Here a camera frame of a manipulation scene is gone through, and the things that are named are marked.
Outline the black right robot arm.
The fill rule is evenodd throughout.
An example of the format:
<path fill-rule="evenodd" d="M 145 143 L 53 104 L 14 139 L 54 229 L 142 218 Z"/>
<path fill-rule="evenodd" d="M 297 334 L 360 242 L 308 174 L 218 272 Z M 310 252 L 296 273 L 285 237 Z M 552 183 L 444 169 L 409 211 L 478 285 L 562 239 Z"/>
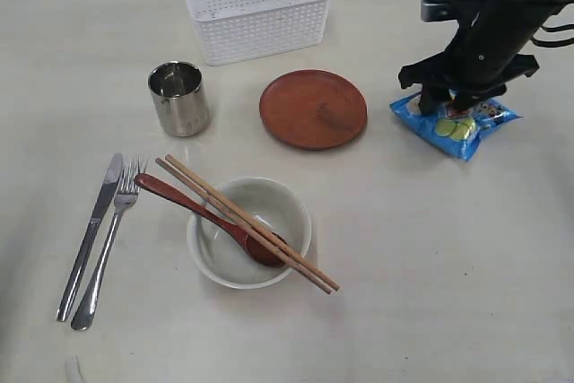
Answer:
<path fill-rule="evenodd" d="M 422 87 L 419 107 L 424 116 L 452 102 L 465 111 L 504 94 L 506 84 L 532 76 L 539 65 L 521 54 L 526 43 L 539 48 L 563 48 L 572 39 L 541 40 L 546 21 L 573 0 L 422 0 L 425 22 L 456 21 L 457 32 L 445 49 L 422 61 L 405 65 L 398 74 L 403 89 Z"/>

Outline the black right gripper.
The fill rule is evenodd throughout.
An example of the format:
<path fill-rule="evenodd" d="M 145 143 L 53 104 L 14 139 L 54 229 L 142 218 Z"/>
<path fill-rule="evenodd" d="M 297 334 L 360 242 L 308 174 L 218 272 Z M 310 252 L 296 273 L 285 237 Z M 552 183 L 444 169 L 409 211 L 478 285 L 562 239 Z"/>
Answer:
<path fill-rule="evenodd" d="M 451 105 L 465 111 L 475 104 L 466 93 L 478 95 L 501 87 L 521 75 L 532 76 L 538 63 L 519 51 L 538 29 L 538 3 L 488 0 L 470 29 L 450 51 L 404 65 L 398 74 L 402 90 L 422 85 L 419 109 L 433 115 Z"/>

